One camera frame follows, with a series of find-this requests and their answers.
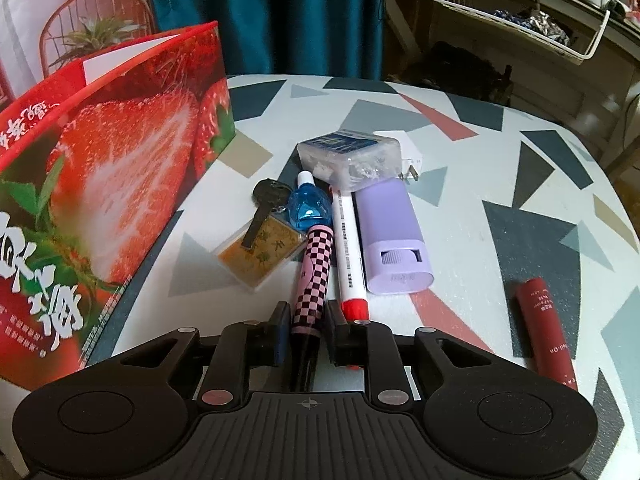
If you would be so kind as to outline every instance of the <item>white marker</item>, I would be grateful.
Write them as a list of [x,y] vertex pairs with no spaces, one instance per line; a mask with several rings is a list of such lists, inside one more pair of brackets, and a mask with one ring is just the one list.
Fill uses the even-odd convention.
[[338,263],[338,282],[342,312],[347,321],[369,319],[367,287],[362,271],[360,237],[356,224],[351,193],[332,189],[334,203],[335,258]]

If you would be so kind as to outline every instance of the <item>blue bottle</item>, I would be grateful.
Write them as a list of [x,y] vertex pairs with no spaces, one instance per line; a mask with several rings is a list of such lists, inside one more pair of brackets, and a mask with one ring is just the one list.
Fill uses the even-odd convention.
[[309,171],[298,174],[298,188],[291,193],[287,204],[289,222],[298,231],[309,231],[314,225],[332,225],[331,203],[322,189],[316,187]]

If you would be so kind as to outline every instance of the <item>black key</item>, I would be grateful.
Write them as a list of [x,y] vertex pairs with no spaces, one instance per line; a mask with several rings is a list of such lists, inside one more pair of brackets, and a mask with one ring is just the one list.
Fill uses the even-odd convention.
[[260,232],[260,227],[269,216],[269,213],[277,212],[287,205],[291,188],[287,184],[265,178],[258,182],[254,187],[254,200],[258,204],[258,210],[254,214],[254,219],[249,225],[249,229],[242,239],[242,247],[251,249],[254,244],[255,237]]

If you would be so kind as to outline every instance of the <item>curtain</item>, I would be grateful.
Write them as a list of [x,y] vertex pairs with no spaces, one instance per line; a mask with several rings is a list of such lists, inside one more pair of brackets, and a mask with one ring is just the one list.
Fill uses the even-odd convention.
[[211,20],[229,74],[290,73],[378,79],[383,0],[153,0],[169,30]]

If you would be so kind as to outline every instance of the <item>silver screw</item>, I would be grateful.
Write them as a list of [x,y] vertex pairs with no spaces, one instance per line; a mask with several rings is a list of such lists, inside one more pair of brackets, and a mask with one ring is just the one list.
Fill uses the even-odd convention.
[[378,400],[391,406],[402,406],[409,400],[409,395],[402,390],[384,390],[378,394]]
[[226,390],[209,390],[202,394],[202,402],[211,406],[224,406],[234,400],[234,395]]

